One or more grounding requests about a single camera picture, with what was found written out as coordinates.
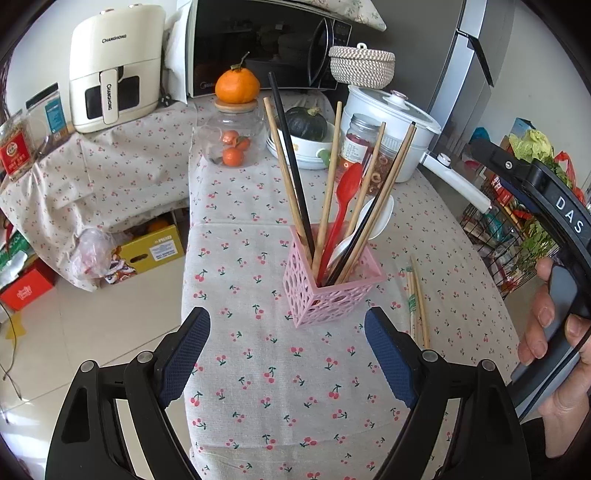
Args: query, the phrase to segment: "yellow box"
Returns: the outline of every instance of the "yellow box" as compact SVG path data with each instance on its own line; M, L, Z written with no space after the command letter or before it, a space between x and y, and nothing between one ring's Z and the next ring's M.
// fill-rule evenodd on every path
M117 247L105 280L110 284L119 283L183 255L177 227L170 225Z

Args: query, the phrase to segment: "cloth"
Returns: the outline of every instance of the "cloth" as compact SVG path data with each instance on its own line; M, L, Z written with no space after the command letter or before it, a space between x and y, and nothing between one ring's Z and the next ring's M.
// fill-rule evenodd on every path
M386 24L371 0L301 0L301 2L334 12L382 32L386 30Z
M187 206L197 107L175 103L94 134L75 133L0 188L0 209L51 268L77 287L70 255L87 228L120 232Z
M292 100L284 99L286 109ZM418 171L396 185L394 216L371 242L387 280L346 318L296 329L282 287L291 217L276 159L263 152L254 164L227 168L200 160L197 150L189 165L182 315L202 306L212 320L184 392L191 461L202 478L374 477L408 409L388 387L363 318L369 306L381 306L399 330L408 330L410 254L418 261L431 347L450 362L490 358L509 378L518 339L505 305ZM317 222L326 170L300 173ZM333 217L336 211L335 201ZM457 405L448 406L426 478L444 459Z

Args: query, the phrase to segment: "wooden chopstick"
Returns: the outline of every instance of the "wooden chopstick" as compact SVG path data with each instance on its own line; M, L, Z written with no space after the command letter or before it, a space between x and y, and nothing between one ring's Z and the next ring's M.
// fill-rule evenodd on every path
M415 261L414 257L410 257L410 261L413 264L413 271L414 271L414 279L416 282L416 292L417 292L417 303L418 309L421 316L421 328L423 330L423 345L426 349L430 347L429 341L429 325L427 322L427 312L425 311L425 297L423 297L423 291L421 289L421 275L418 273L417 262Z
M281 133L283 134L283 141L285 142L285 150L287 157L290 159L291 175L293 177L295 192L297 194L298 205L300 206L301 221L304 225L304 233L306 234L306 241L310 249L311 257L314 258L314 236L312 235L312 227L310 225L310 217L308 216L308 208L306 206L306 198L304 197L304 189L301 185L300 169L296 160L296 153L294 152L293 143L291 143L290 129L287 126L287 119L285 118L285 111L283 110L283 103L281 95L279 94L279 87L275 79L275 74L269 72L269 83L273 91L273 98L275 100L275 110L279 117L279 124L281 125Z
M417 343L417 294L415 292L414 272L407 270L407 289L408 289L408 311L410 313L410 326L408 333L410 338Z
M310 255L310 248L306 242L306 233L304 231L304 225L301 221L300 210L298 208L296 193L294 192L294 186L291 183L291 175L290 171L287 167L287 162L285 160L285 154L283 153L283 146L281 145L281 139L279 138L279 131L277 130L277 124L275 123L275 115L273 114L273 107L271 106L271 99L269 97L263 98L263 103L265 104L265 111L267 112L267 117L269 119L269 129L271 130L271 136L273 138L273 143L275 144L275 149L277 150L277 157L279 160L279 168L281 169L281 175L283 175L283 183L285 184L285 191L287 193L287 200L290 204L291 210L291 217L293 218L295 230L297 234L300 236L300 242L304 247L304 252L306 252L306 257L308 259L308 263L311 261Z
M384 130L386 130L386 122L382 122L382 125L380 125L379 127L378 139L375 142L374 153L371 156L368 169L365 172L365 176L363 177L363 182L361 183L361 188L359 189L359 196L357 197L357 203L355 203L353 215L351 216L349 226L347 227L347 231L345 232L345 236L343 238L347 238L350 234L352 234L353 230L355 230L355 225L357 225L359 214L361 213L361 209L363 208L363 201L365 200L365 196L367 195L369 184L371 182L371 175L374 172L375 164L378 161L379 148L382 145Z
M312 262L312 274L316 278L320 268L320 260L324 250L324 242L326 241L326 230L329 224L330 203L332 202L333 188L335 187L335 175L338 164L339 155L339 132L340 119L343 113L343 102L338 102L336 105L336 119L335 132L333 133L333 144L330 150L330 164L329 176L326 182L326 191L324 192L324 204L322 206L322 218L316 235L316 251L314 253L314 261Z
M406 136L404 137L404 140L402 141L402 145L400 146L400 149L398 150L398 153L396 154L396 158L394 160L394 163L392 164L392 166L390 167L390 170L388 171L388 176L384 180L384 183L382 183L382 186L380 187L378 196L374 200L374 205L367 212L366 218L368 218L368 221L365 222L366 225L363 228L361 235L358 236L357 233L355 233L355 236L358 238L357 242L355 242L355 238L353 238L351 244L349 245L349 248L347 249L347 251L345 252L343 257L339 261L339 265L340 265L342 260L345 259L347 254L350 252L351 246L354 245L353 250L350 252L349 257L347 258L345 266L342 267L342 270L339 273L339 276L336 280L336 284L343 283L345 281L345 279L347 279L351 269L353 268L354 263L357 261L359 255L361 254L361 251L365 247L365 242L367 241L367 238L368 238L371 230L374 228L374 224L380 214L381 209L383 208L385 200L390 195L390 190L392 190L394 182L396 181L396 177L398 176L398 173L400 172L400 169L401 169L402 164L404 162L404 158L406 157L406 155L408 153L408 149L410 148L410 144L413 141L414 133L416 132L416 130L417 130L417 127L415 125L415 122L413 122L408 127Z

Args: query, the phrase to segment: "glass jar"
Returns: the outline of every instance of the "glass jar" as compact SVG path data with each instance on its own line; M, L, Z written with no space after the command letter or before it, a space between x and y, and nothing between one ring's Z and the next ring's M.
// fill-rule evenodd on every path
M215 164L229 167L256 161L264 137L261 135L264 120L258 102L233 104L216 99L214 105L217 111L197 134L203 156Z
M372 172L370 177L371 179L369 181L368 195L375 197L378 194L379 188L382 186L382 183L384 183L384 180L388 176L390 167L394 163L396 154L396 151L392 150L386 145L382 144L380 146L378 158L376 159L374 165L374 171Z
M365 166L374 151L379 122L361 113L353 114L349 129L341 143L337 179L353 164Z

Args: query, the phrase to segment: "green vegetable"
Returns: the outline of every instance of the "green vegetable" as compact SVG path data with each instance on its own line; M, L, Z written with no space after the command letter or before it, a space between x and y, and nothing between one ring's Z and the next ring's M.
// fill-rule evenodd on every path
M318 107L295 106L285 112L285 119L290 135L314 142L322 142L326 136L328 126Z
M509 134L509 143L516 158L532 162L534 158L544 161L550 158L554 161L554 149L550 140L539 130L528 130L523 138Z

